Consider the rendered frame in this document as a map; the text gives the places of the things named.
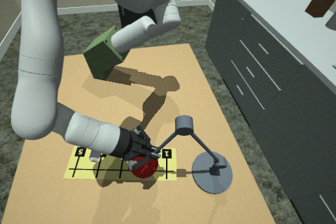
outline green cube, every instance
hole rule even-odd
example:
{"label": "green cube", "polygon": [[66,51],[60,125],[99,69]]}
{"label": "green cube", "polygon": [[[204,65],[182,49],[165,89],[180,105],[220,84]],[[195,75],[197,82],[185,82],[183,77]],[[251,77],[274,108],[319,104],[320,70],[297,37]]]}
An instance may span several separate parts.
{"label": "green cube", "polygon": [[106,80],[113,68],[124,62],[129,50],[120,54],[113,48],[111,37],[117,32],[113,26],[97,38],[87,47],[84,57],[95,79]]}

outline floor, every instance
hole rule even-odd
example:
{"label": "floor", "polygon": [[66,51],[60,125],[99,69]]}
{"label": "floor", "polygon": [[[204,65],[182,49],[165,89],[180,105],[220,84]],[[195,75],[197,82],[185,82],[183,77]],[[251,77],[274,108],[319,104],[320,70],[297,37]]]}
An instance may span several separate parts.
{"label": "floor", "polygon": [[[178,28],[138,47],[190,44],[276,223],[300,224],[292,204],[205,49],[211,9],[208,6],[178,9],[182,20]],[[62,15],[59,23],[65,55],[82,54],[94,38],[114,25],[121,29],[118,11]],[[24,145],[24,139],[18,137],[10,125],[18,81],[20,35],[21,29],[0,61],[0,222]]]}

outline baseboard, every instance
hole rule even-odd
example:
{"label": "baseboard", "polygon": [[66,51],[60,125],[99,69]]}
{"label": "baseboard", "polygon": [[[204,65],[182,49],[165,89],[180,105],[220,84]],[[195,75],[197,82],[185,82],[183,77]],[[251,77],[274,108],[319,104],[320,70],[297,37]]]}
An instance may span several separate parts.
{"label": "baseboard", "polygon": [[[214,4],[211,0],[181,0],[176,1],[177,7],[187,7],[187,6],[199,6],[206,5],[212,11],[214,11]],[[97,5],[97,6],[88,6],[88,7],[71,7],[71,8],[58,8],[59,15],[66,14],[80,14],[80,13],[90,13],[90,12],[105,12],[105,11],[117,11],[118,5]],[[21,12],[18,17],[15,19],[12,27],[9,29],[5,38],[1,41],[0,44],[0,61],[2,60],[4,54],[6,53],[8,47],[10,46],[13,38],[17,34],[19,28],[21,27]]]}

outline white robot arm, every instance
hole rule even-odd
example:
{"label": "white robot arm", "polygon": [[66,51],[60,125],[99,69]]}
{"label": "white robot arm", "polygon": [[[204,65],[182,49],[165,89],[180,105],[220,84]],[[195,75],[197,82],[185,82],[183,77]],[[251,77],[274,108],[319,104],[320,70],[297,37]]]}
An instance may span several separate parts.
{"label": "white robot arm", "polygon": [[[153,9],[157,20],[155,24],[144,16],[115,33],[111,43],[120,53],[176,28],[181,22],[174,0],[115,1],[136,13]],[[21,3],[18,85],[11,115],[14,132],[24,139],[35,140],[53,131],[70,144],[91,149],[92,161],[101,153],[125,157],[133,152],[127,155],[131,158],[139,153],[135,151],[138,147],[142,153],[145,149],[155,150],[139,129],[128,131],[81,115],[57,102],[64,57],[57,0],[21,0]]]}

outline red object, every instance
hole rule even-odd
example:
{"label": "red object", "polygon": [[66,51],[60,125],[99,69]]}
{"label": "red object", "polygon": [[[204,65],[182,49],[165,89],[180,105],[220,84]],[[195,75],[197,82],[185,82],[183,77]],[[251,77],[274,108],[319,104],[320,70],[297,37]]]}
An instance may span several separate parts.
{"label": "red object", "polygon": [[[140,160],[143,160],[143,157],[135,157],[132,160],[139,162]],[[132,173],[138,178],[149,178],[155,173],[158,165],[159,161],[157,159],[150,159],[147,164],[144,164],[136,170],[132,170]]]}

